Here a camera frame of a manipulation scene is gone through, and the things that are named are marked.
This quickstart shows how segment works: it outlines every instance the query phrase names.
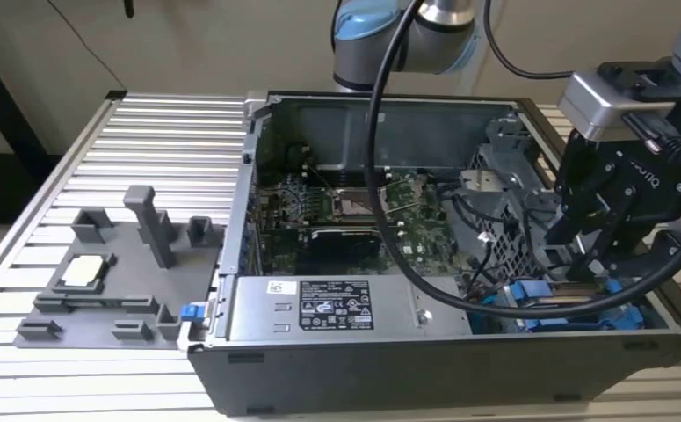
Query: wire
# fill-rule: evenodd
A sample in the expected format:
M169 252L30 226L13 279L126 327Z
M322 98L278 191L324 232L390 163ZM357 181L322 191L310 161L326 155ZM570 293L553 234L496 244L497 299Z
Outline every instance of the wire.
M638 282L629 284L620 291L612 295L606 295L594 299L589 302L584 302L577 305L569 305L558 308L545 309L521 309L505 306L481 304L477 302L465 302L461 297L445 293L442 290L436 288L424 278L416 273L405 257L396 245L396 238L392 229L386 224L386 216L382 210L381 200L378 198L377 185L374 180L374 145L376 145L376 127L378 124L378 110L381 108L384 86L389 79L392 65L394 57L408 28L413 23L414 14L421 6L424 0L413 0L405 8L400 24L394 29L386 51L384 52L384 58L381 61L380 69L376 74L374 88L372 89L372 95L369 98L368 108L368 119L365 126L365 151L364 151L364 177L365 177L365 189L368 192L369 205L374 212L376 227L378 229L380 237L382 238L386 253L389 253L393 262L397 264L400 271L405 278L410 281L413 286L421 290L421 292L432 297L437 302L441 302L456 309L464 311L480 312L485 315L494 317L508 317L518 319L546 319L558 317L578 317L585 315L597 314L600 311L616 308L617 306L628 303L633 299L646 294L653 288L656 288L662 282L665 282L681 269L681 247L677 249L673 257L662 263L656 271L648 273ZM681 154L676 163L681 165Z
M532 244L532 231L530 231L530 211L525 208L525 202L520 201L520 206L522 208L522 235L525 236L525 249L528 249L528 254L530 255L530 259L533 264L538 267L540 272L545 274L552 280L556 280L556 276L550 272L550 269L545 266L542 261L536 256L536 248Z
M340 12L340 5L342 0L337 0L336 10L332 12L332 23L329 24L329 45L332 46L332 52L336 51L336 25L337 25L337 13Z
M460 202L456 201L452 197L449 198L452 201L452 208L454 209L454 213L457 214L457 217L460 218L460 221L468 228L474 231L476 233L481 232L481 229L478 229L478 226L476 226L476 223L472 222L468 217L465 216L465 213L462 212L462 208L460 207Z
M113 76L113 79L116 79L116 82L118 83L121 88L126 91L126 85L124 85L124 82L121 82L121 79L116 76L116 74L113 73L113 71L110 70L110 68L105 64L105 62L102 61L102 59L92 51L90 46L88 46L86 42L84 42L82 36L80 35L80 33L77 32L76 28L73 27L72 22L69 22L69 19L61 13L61 10L56 6L56 4L53 4L53 0L45 0L45 2L50 5L50 7L53 7L53 10L56 11L56 13L58 13L58 16L61 17L62 21L69 26L69 29L72 30L73 34L77 36L77 40L80 40L80 42L82 43L84 49L88 51L88 53L92 55L92 57L94 57L94 60L97 60L97 62L104 66L105 70L108 70L108 73L110 74L110 76Z
M564 72L545 72L536 73L529 72L526 70L520 69L514 66L510 61L504 56L500 47L496 45L496 39L493 38L492 31L492 0L484 0L482 3L482 31L485 32L485 38L489 41L489 46L492 46L493 55L498 59L501 65L506 68L509 72L514 75L524 77L525 79L533 79L538 81L548 81L550 79L564 79L572 76L572 71Z
M492 242L486 242L485 243L485 255L482 257L481 264L478 265L478 268L476 269L476 272L472 275L472 281L473 281L472 284L474 284L474 281L478 278L478 276L481 275L482 269L485 268L485 265L488 264L489 259L492 259L492 252L493 252L493 244L492 244Z
M454 203L454 201L460 202L460 206L465 209L465 211L468 211L470 214L473 214L476 217L481 218L486 222L497 222L498 224L510 224L516 222L516 219L513 218L494 217L492 215L485 214L482 211L478 211L476 208L472 207L470 204L468 204L465 198L457 193L452 196L452 203Z

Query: metal panel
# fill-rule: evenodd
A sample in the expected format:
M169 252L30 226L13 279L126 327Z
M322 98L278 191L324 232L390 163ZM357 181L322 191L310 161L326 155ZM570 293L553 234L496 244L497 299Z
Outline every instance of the metal panel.
M570 125L556 107L544 106L541 110L550 124L568 133ZM241 114L241 98L129 94L120 104L104 104L92 118L52 179L0 244L0 421L225 420L210 409L198 379L185 355L178 351L20 350L10 344L14 321L29 311L34 291L48 281L53 268L49 262L54 262L60 250L73 240L66 224L78 206L114 202L117 198L113 195L132 184L152 184L165 199L162 203L173 199L169 193L194 198L232 198L229 194L233 193L236 172L210 170L218 164L186 162L185 154L228 155L238 152L242 139L236 133L242 129L228 121L240 121ZM98 127L110 117L222 120L218 127L206 126L206 129L225 131L228 135L164 134L160 131L134 133L124 130L121 135L113 132L101 134ZM129 125L116 126L116 129L140 128L141 123L148 130L165 128L148 121L113 122L116 125ZM176 126L166 128L202 129L197 125L201 124L177 122ZM100 161L86 160L85 152L113 151L152 157L169 153L182 156L169 156L169 159L178 160L176 162L134 161L132 156L126 156L132 159L129 162L102 161L102 154L89 155L94 157L90 160L98 158ZM90 167L77 169L78 165ZM174 167L176 170L160 171L161 167ZM77 205L56 206L53 199L60 195L62 200L78 201ZM216 222L228 222L228 205L206 199L189 200L189 204L196 206L176 207L176 204L170 204L176 207L170 210L173 220L185 221L193 213L204 213ZM130 219L120 207L110 207L109 215L116 221ZM41 251L53 252L46 257L38 253ZM676 280L681 284L681 273ZM358 419L400 422L485 421L496 418L504 421L681 421L681 365L641 371L589 404L338 413L305 417L316 421Z

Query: motherboard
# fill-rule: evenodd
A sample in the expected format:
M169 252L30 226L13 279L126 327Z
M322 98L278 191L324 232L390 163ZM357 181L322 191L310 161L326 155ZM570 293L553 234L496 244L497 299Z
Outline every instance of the motherboard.
M397 248L424 276L468 269L425 171L384 170L378 190ZM365 188L333 186L336 177L306 167L258 188L261 273L338 275L400 273L374 227Z

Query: ventilation grille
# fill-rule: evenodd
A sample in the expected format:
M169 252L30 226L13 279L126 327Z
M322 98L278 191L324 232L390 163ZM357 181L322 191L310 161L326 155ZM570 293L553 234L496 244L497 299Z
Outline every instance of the ventilation grille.
M489 165L481 154L476 154L470 161L472 169L488 169ZM509 204L500 200L500 205L496 207L493 214L501 219L521 221L510 209ZM492 262L486 266L498 266L493 268L490 273L497 279L506 279L510 277L530 276L536 273L537 266L532 260L528 248L525 246L525 236L518 225L505 227L505 224L498 222L488 222L481 218L473 216L474 222L481 231L488 231L496 237L493 244Z
M488 165L485 165L485 158L482 158L481 154L472 156L470 168L474 170L488 168Z

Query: blue clip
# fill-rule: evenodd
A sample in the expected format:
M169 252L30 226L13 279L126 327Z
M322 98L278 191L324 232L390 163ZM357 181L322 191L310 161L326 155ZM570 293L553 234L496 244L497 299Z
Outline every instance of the blue clip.
M192 323L204 322L204 305L189 303L180 308L180 320L189 321Z

